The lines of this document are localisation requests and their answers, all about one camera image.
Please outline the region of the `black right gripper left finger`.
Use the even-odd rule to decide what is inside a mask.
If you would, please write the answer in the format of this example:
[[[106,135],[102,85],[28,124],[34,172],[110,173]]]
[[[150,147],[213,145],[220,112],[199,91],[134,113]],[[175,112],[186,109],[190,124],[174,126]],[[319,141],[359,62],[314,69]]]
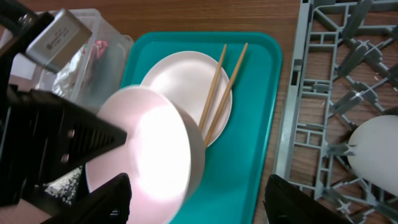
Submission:
[[[43,224],[125,224],[130,214],[131,197],[129,176],[120,173],[68,211],[49,218]]]

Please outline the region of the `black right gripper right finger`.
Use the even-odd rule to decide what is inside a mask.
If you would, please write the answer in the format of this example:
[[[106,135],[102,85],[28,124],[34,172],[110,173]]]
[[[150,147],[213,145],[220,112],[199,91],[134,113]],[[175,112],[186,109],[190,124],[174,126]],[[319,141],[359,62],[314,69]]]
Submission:
[[[350,224],[276,174],[268,178],[264,206],[270,224]]]

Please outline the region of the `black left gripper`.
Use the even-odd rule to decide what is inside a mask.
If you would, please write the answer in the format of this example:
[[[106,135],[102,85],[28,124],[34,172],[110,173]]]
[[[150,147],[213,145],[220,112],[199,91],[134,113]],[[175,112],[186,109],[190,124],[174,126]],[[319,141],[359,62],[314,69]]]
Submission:
[[[26,135],[26,106],[9,84],[14,57],[54,20],[48,12],[34,13],[17,1],[1,1],[1,25],[13,37],[1,47],[1,206],[19,203],[25,171],[18,168],[18,132]],[[127,133],[92,112],[49,91],[30,91],[37,113],[33,130],[32,178],[37,183],[56,180],[76,167],[126,142]]]

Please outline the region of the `white napkin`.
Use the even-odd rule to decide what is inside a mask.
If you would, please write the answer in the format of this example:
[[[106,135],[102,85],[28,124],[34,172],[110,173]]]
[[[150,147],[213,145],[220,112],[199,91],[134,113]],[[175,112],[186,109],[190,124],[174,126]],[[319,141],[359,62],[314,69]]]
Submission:
[[[35,89],[51,91],[70,101],[76,101],[83,93],[83,85],[89,78],[93,65],[94,45],[85,44],[58,72],[43,69]]]

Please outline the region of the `pink bowl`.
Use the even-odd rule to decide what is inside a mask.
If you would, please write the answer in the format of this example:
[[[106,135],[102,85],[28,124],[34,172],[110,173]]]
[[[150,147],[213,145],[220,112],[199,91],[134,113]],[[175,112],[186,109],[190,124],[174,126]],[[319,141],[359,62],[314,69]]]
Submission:
[[[170,223],[203,177],[205,144],[196,122],[142,86],[120,89],[97,115],[125,130],[127,138],[86,163],[89,190],[126,173],[132,191],[128,223]]]

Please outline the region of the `red snack wrapper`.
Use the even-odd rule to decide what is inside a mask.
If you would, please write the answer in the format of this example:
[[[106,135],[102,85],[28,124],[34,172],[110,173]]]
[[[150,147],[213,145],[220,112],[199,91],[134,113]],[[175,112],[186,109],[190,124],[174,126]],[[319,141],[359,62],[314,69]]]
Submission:
[[[108,42],[105,40],[96,40],[93,45],[93,57],[94,59],[100,59],[108,48]]]

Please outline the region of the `cream white cup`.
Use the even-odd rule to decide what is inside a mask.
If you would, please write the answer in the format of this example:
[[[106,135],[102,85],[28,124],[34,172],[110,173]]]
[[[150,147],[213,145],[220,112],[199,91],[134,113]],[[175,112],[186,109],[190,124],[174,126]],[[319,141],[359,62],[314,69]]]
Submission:
[[[397,195],[397,116],[384,115],[361,124],[351,135],[349,164],[357,176]]]

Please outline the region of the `pink plate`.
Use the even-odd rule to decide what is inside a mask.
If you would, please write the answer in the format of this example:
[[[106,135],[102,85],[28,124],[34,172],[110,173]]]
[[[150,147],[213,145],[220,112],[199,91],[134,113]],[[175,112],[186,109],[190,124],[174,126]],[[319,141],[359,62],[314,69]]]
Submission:
[[[158,61],[147,72],[143,81],[141,81],[141,85],[167,97],[185,110],[199,125],[217,66],[218,62],[215,59],[201,52],[177,52]],[[201,132],[203,139],[205,139],[211,126],[228,82],[229,77],[224,68],[221,68],[213,99]],[[231,114],[232,104],[233,93],[231,90],[208,146],[213,144],[224,131]]]

